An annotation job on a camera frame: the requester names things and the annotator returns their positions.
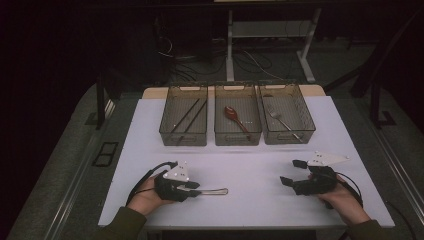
dark background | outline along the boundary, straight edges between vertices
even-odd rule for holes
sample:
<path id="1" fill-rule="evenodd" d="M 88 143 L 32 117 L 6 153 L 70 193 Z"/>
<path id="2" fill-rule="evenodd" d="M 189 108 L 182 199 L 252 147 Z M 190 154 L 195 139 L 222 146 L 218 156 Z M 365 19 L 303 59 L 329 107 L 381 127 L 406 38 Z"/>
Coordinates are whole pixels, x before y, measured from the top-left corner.
<path id="1" fill-rule="evenodd" d="M 85 11 L 79 1 L 3 1 L 0 5 L 2 153 L 0 239 L 6 238 L 76 104 L 102 76 L 112 98 L 166 82 L 166 64 L 156 54 L 155 15 L 135 10 Z M 391 36 L 410 6 L 326 7 L 317 40 Z M 165 33 L 177 45 L 204 51 L 224 37 L 226 14 L 167 12 Z M 424 104 L 421 13 L 379 71 L 383 86 L 421 128 Z M 208 52 L 199 52 L 208 56 Z"/>

gray floor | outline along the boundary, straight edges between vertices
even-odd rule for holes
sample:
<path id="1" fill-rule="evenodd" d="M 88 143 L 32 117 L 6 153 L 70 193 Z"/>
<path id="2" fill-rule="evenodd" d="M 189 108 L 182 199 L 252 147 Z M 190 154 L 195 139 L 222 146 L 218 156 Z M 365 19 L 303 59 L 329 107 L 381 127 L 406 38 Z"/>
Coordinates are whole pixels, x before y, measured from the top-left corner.
<path id="1" fill-rule="evenodd" d="M 347 50 L 347 44 L 343 39 L 313 43 L 308 60 L 316 77 L 316 84 L 325 86 L 356 68 L 373 50 L 373 46 L 354 46 Z M 241 51 L 235 55 L 239 60 L 235 64 L 236 80 L 275 78 L 253 66 L 250 57 L 242 54 L 247 51 L 257 62 L 263 64 L 263 69 L 268 73 L 299 84 L 308 84 L 295 55 L 301 45 L 302 42 L 286 40 L 257 42 L 255 49 L 237 45 L 237 49 Z M 224 56 L 218 56 L 213 62 L 186 62 L 186 67 L 177 66 L 185 72 L 184 77 L 180 75 L 172 79 L 188 80 L 193 77 L 197 80 L 224 81 L 225 65 L 220 68 L 224 60 Z M 393 116 L 396 125 L 376 130 L 368 118 L 369 95 L 361 99 L 352 98 L 349 89 L 353 82 L 354 79 L 327 95 L 332 96 L 382 198 L 396 206 L 406 217 L 417 239 L 424 239 L 423 223 L 389 164 L 393 156 L 397 157 L 418 192 L 423 194 L 424 179 L 421 171 L 424 169 L 424 136 L 390 94 L 384 91 L 381 108 Z M 139 94 L 126 93 L 119 101 L 114 101 L 114 110 L 108 115 L 105 125 L 101 130 L 95 130 L 94 125 L 87 125 L 86 122 L 90 114 L 96 111 L 95 87 L 87 91 L 75 109 L 9 239 L 88 239 L 92 235 L 98 228 L 102 204 L 139 97 Z M 390 153 L 387 146 L 381 143 L 382 138 L 387 140 Z M 110 167 L 92 167 L 91 161 L 103 142 L 118 142 L 117 154 Z M 396 227 L 387 230 L 393 239 L 412 239 L 408 226 L 399 213 L 390 205 L 388 210 L 396 224 Z M 318 230 L 317 238 L 338 239 L 342 233 L 343 229 Z"/>

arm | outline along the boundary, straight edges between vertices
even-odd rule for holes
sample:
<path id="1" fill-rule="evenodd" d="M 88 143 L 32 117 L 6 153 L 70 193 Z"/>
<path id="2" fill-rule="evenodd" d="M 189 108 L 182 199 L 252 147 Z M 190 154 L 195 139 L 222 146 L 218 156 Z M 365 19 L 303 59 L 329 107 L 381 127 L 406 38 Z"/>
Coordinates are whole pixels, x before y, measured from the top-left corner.
<path id="1" fill-rule="evenodd" d="M 147 179 L 139 188 L 139 190 L 151 190 L 136 194 L 126 207 L 121 207 L 112 222 L 95 233 L 94 240 L 137 239 L 146 223 L 145 216 L 164 204 L 172 203 L 169 200 L 162 200 L 153 190 L 154 178 Z"/>
<path id="2" fill-rule="evenodd" d="M 329 202 L 348 225 L 347 233 L 352 240 L 388 240 L 389 236 L 376 220 L 372 220 L 355 197 L 340 183 L 328 193 L 318 194 L 319 199 Z"/>

person's right hand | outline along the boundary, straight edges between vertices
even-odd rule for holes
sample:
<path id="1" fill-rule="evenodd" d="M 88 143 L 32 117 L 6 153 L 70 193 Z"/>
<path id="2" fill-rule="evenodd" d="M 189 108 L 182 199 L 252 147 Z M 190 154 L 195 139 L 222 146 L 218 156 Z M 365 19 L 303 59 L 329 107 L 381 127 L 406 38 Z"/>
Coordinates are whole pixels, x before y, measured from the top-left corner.
<path id="1" fill-rule="evenodd" d="M 317 196 L 319 199 L 329 202 L 348 226 L 371 220 L 355 197 L 340 183 L 333 191 L 317 194 Z"/>

black cable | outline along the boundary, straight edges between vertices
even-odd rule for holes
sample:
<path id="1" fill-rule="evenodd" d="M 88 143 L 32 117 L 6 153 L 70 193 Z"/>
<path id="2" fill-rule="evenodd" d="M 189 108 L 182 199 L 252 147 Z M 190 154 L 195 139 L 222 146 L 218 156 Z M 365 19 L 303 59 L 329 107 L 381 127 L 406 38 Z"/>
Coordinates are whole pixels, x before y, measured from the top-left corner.
<path id="1" fill-rule="evenodd" d="M 406 219 L 406 217 L 402 214 L 402 212 L 395 207 L 395 205 L 393 205 L 391 202 L 389 201 L 384 201 L 387 205 L 389 205 L 390 207 L 392 207 L 399 215 L 400 217 L 403 219 L 403 221 L 405 222 L 406 226 L 408 227 L 409 232 L 411 233 L 411 237 L 413 240 L 417 239 L 417 236 L 415 235 L 414 230 L 412 229 L 412 225 L 409 223 L 408 219 Z"/>
<path id="2" fill-rule="evenodd" d="M 239 61 L 241 61 L 241 62 L 245 62 L 245 61 L 243 61 L 243 60 L 241 60 L 241 59 L 239 59 L 238 57 L 236 57 L 236 56 L 233 56 L 233 62 L 234 63 L 236 63 L 237 64 L 237 66 L 239 66 L 239 68 L 240 69 L 242 69 L 243 71 L 245 71 L 245 72 L 248 72 L 248 73 L 263 73 L 263 71 L 262 70 L 258 70 L 258 71 L 252 71 L 252 70 L 249 70 L 249 69 L 247 69 L 247 68 L 245 68 L 245 67 L 243 67 L 241 64 L 240 64 L 240 62 Z"/>
<path id="3" fill-rule="evenodd" d="M 150 191 L 150 190 L 153 190 L 153 189 L 155 189 L 155 188 L 148 188 L 148 189 L 138 190 L 138 191 L 136 191 L 134 193 L 134 195 L 139 194 L 139 193 L 142 193 L 142 192 L 147 192 L 147 191 Z"/>
<path id="4" fill-rule="evenodd" d="M 133 189 L 131 190 L 130 194 L 128 195 L 127 198 L 127 202 L 125 205 L 128 205 L 128 203 L 130 203 L 131 199 L 134 197 L 134 195 L 136 194 L 136 192 L 138 191 L 138 188 L 149 178 L 153 175 L 153 173 L 158 170 L 161 167 L 164 166 L 170 166 L 171 168 L 174 168 L 175 166 L 178 165 L 178 162 L 164 162 L 161 163 L 159 165 L 157 165 L 156 167 L 154 167 L 153 169 L 149 170 L 141 179 L 140 181 L 138 181 L 138 183 L 133 187 Z"/>
<path id="5" fill-rule="evenodd" d="M 184 64 L 179 64 L 178 66 L 184 67 L 184 68 L 190 70 L 192 73 L 195 73 L 195 74 L 199 74 L 199 75 L 212 75 L 212 74 L 215 74 L 215 73 L 221 71 L 222 67 L 224 66 L 224 63 L 225 63 L 225 58 L 223 58 L 223 60 L 221 61 L 221 64 L 219 65 L 218 69 L 213 70 L 212 72 L 207 72 L 207 73 L 198 72 L 195 69 L 193 69 L 193 68 L 191 68 L 189 66 L 186 66 Z"/>

